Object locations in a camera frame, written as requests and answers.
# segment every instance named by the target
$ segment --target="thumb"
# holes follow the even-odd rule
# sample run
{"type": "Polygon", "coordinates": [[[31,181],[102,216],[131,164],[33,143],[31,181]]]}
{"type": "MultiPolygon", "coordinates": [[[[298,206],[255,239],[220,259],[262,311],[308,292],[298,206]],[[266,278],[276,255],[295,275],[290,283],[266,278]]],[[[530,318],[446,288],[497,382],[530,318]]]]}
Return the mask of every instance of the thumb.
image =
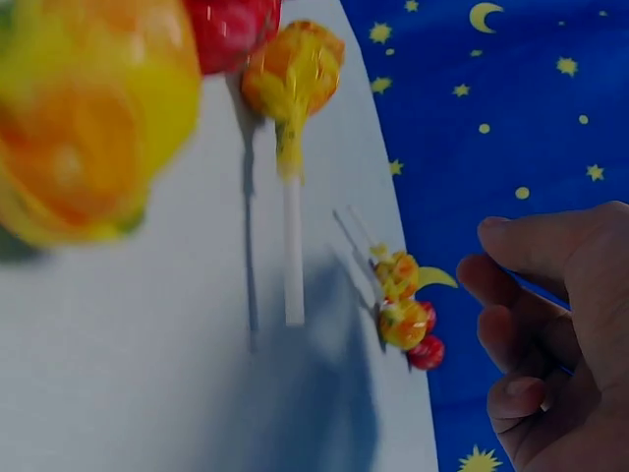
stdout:
{"type": "Polygon", "coordinates": [[[603,223],[604,206],[515,220],[490,217],[479,226],[485,251],[508,270],[563,284],[566,265],[603,223]]]}

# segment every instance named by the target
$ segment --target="yellow star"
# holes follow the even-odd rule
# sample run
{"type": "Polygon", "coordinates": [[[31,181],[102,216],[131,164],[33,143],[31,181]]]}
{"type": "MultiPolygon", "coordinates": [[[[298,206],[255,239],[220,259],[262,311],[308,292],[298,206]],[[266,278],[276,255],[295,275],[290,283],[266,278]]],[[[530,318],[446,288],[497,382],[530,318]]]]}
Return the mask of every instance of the yellow star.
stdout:
{"type": "Polygon", "coordinates": [[[579,71],[579,63],[569,57],[560,57],[557,61],[557,70],[561,74],[568,74],[570,77],[574,77],[579,71]]]}
{"type": "Polygon", "coordinates": [[[395,159],[393,162],[389,162],[389,168],[391,169],[391,175],[402,175],[402,164],[399,159],[395,159]]]}
{"type": "Polygon", "coordinates": [[[469,95],[470,94],[470,88],[468,86],[466,86],[465,84],[462,84],[460,86],[457,86],[454,88],[454,90],[452,91],[452,94],[458,96],[459,98],[463,95],[469,95]]]}
{"type": "Polygon", "coordinates": [[[407,12],[417,12],[420,8],[420,4],[415,0],[408,0],[406,5],[404,5],[404,8],[406,8],[407,12]]]}
{"type": "Polygon", "coordinates": [[[587,175],[588,177],[592,178],[593,182],[596,182],[597,180],[604,180],[605,177],[604,175],[602,175],[604,170],[605,169],[603,169],[602,167],[599,167],[597,164],[589,165],[587,175]]]}
{"type": "Polygon", "coordinates": [[[372,82],[372,91],[383,94],[385,90],[391,87],[391,82],[391,79],[388,77],[376,77],[372,82]]]}
{"type": "Polygon", "coordinates": [[[370,31],[370,39],[373,42],[384,44],[391,37],[391,28],[387,23],[376,23],[370,31]]]}
{"type": "Polygon", "coordinates": [[[461,462],[459,472],[494,472],[502,462],[499,462],[493,453],[493,450],[480,452],[479,447],[475,445],[467,458],[459,459],[461,462]]]}

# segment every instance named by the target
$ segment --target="yellow lollipop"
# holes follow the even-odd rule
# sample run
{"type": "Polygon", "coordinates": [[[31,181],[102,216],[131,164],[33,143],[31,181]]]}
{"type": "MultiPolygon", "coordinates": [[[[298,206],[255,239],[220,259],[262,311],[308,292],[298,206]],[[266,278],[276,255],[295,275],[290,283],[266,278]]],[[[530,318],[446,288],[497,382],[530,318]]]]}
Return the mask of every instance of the yellow lollipop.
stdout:
{"type": "Polygon", "coordinates": [[[277,172],[284,181],[286,317],[304,322],[304,268],[301,234],[301,185],[304,159],[301,136],[338,88],[345,45],[324,27],[295,22],[251,60],[243,94],[251,107],[276,123],[277,172]]]}
{"type": "Polygon", "coordinates": [[[195,128],[178,0],[0,7],[0,223],[36,246],[116,239],[195,128]]]}

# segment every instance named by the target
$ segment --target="fingernail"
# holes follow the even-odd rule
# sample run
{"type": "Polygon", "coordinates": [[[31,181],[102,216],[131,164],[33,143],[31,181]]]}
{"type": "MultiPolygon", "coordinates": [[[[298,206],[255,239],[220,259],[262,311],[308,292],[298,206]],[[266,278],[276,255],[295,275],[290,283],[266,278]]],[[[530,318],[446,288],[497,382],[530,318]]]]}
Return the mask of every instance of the fingernail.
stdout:
{"type": "Polygon", "coordinates": [[[485,218],[481,223],[481,226],[485,228],[494,228],[496,226],[501,225],[502,223],[509,221],[509,218],[503,218],[502,216],[490,216],[485,218]]]}
{"type": "Polygon", "coordinates": [[[510,396],[520,396],[524,394],[529,388],[531,388],[537,379],[524,378],[513,381],[507,386],[507,394],[510,396]]]}

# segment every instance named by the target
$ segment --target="orange lollipop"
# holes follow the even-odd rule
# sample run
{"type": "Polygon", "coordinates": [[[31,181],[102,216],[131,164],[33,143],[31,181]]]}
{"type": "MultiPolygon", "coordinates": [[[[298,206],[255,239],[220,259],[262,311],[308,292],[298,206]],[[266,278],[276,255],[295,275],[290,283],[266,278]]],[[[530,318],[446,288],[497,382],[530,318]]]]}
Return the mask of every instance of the orange lollipop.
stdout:
{"type": "Polygon", "coordinates": [[[277,172],[284,181],[284,277],[289,325],[305,321],[301,136],[308,117],[336,92],[344,56],[343,41],[327,29],[312,22],[295,22],[252,57],[243,78],[247,102],[276,124],[277,172]]]}

